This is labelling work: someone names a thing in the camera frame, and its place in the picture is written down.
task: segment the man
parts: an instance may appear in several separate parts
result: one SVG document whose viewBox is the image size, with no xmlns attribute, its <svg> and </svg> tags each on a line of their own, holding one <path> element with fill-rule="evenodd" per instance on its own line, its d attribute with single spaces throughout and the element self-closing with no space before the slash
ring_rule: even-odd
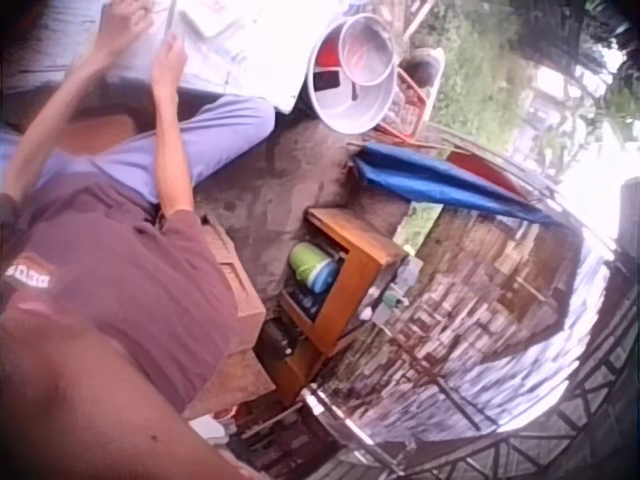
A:
<svg viewBox="0 0 640 480">
<path fill-rule="evenodd" d="M 273 109 L 229 97 L 179 124 L 186 55 L 170 37 L 152 73 L 155 135 L 96 158 L 54 149 L 150 12 L 151 0 L 113 0 L 95 45 L 24 137 L 2 131 L 0 440 L 26 478 L 239 475 L 180 417 L 236 318 L 192 185 L 265 138 Z"/>
</svg>

